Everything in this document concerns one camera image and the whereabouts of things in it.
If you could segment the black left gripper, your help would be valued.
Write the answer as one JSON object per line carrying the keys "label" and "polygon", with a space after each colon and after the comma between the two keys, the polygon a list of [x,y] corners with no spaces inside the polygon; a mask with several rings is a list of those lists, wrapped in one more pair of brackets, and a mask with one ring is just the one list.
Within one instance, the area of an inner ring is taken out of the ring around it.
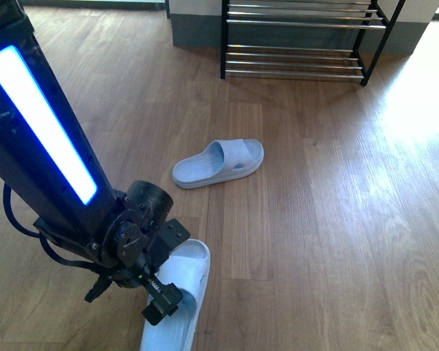
{"label": "black left gripper", "polygon": [[121,267],[114,272],[101,274],[85,300],[92,302],[113,282],[129,289],[143,286],[151,300],[142,315],[150,325],[158,325],[178,310],[184,296],[174,283],[163,284],[155,274],[171,252],[190,238],[190,233],[179,221],[172,219],[155,230],[154,241],[149,248],[145,247],[142,238],[142,232],[133,223],[122,224],[114,235],[115,244],[112,246],[121,261]]}

